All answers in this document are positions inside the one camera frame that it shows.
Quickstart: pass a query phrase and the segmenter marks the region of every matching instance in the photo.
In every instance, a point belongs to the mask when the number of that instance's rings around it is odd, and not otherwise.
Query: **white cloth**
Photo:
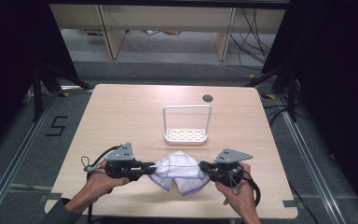
[[[210,181],[209,176],[200,170],[199,163],[181,151],[157,161],[156,166],[158,168],[149,175],[150,179],[167,191],[174,179],[182,196],[199,191]]]

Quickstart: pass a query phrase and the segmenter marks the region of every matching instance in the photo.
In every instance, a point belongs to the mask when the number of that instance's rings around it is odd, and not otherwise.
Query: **white wire basket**
[[[205,128],[199,129],[183,129],[183,128],[168,128],[167,124],[167,110],[169,109],[207,109]],[[210,105],[167,105],[163,108],[164,118],[164,138],[170,145],[185,145],[185,146],[200,146],[208,139],[208,127],[211,119],[212,107]]]

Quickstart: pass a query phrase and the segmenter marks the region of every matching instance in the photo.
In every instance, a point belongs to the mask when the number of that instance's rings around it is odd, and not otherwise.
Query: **black panel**
[[[21,106],[36,66],[49,64],[77,78],[60,30],[45,2],[0,1],[0,134]],[[43,71],[45,85],[57,91],[59,73]]]
[[[358,2],[332,8],[299,79],[310,113],[358,195]]]
[[[303,1],[292,0],[291,2],[296,4]],[[276,68],[290,55],[294,44],[298,41],[300,32],[307,25],[311,13],[315,9],[316,3],[314,1],[307,2],[310,4],[308,7],[288,8],[284,12],[281,26],[264,63],[262,73],[267,73]]]

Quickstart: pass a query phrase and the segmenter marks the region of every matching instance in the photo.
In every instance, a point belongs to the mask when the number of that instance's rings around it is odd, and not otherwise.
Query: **round hole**
[[[202,96],[202,100],[210,103],[213,100],[213,97],[212,97],[212,95],[206,94],[206,95]]]

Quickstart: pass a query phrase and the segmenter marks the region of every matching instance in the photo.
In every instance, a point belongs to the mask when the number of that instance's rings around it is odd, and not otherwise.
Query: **wrist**
[[[65,205],[71,212],[82,214],[93,201],[85,190],[81,190]]]
[[[242,221],[244,224],[259,224],[259,223],[261,223],[256,211],[242,214],[241,218],[242,218]]]

